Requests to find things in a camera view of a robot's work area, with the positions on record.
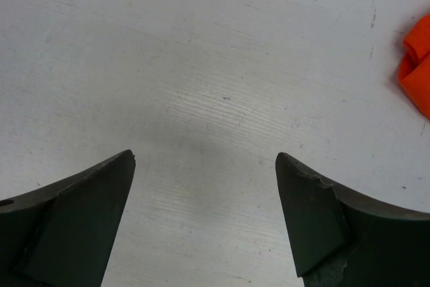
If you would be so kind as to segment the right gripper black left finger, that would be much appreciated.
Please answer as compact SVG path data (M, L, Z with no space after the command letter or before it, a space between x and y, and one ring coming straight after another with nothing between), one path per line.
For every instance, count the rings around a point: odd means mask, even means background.
M1 201L2 286L101 286L132 185L126 150Z

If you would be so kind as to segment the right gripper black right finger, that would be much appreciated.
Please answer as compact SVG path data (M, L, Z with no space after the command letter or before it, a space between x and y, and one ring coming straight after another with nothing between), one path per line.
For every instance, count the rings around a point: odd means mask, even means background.
M305 286L428 286L429 215L361 194L287 153L275 161Z

